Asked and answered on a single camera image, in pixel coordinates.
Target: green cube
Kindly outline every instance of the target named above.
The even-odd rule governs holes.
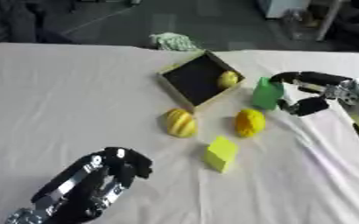
[[[225,172],[236,158],[237,146],[224,136],[217,137],[206,149],[204,162],[216,169]]]
[[[260,109],[273,110],[284,92],[282,83],[271,83],[269,78],[262,77],[253,92],[251,103]]]

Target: yellow fruit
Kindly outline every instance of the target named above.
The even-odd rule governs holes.
[[[167,131],[175,137],[191,137],[197,131],[195,119],[182,108],[174,108],[167,112]]]
[[[243,109],[236,116],[236,132],[241,137],[252,137],[265,128],[263,113],[255,109]]]
[[[218,80],[219,88],[231,88],[238,83],[238,75],[233,71],[223,73]]]

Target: crumpled cloth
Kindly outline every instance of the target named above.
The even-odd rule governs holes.
[[[177,52],[193,52],[200,50],[188,36],[173,32],[152,34],[150,39],[152,45],[159,50]]]

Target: white box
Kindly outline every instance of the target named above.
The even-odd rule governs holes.
[[[266,18],[281,18],[290,9],[305,10],[311,0],[257,0]]]

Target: robotic hand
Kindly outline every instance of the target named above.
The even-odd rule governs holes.
[[[128,189],[149,178],[152,161],[134,150],[108,147],[80,158],[33,197],[6,224],[78,224],[91,221]]]
[[[300,91],[318,94],[294,105],[279,100],[279,107],[290,114],[307,116],[328,109],[326,100],[337,99],[359,128],[359,80],[325,73],[291,72],[277,74],[270,82],[286,82],[299,86]]]

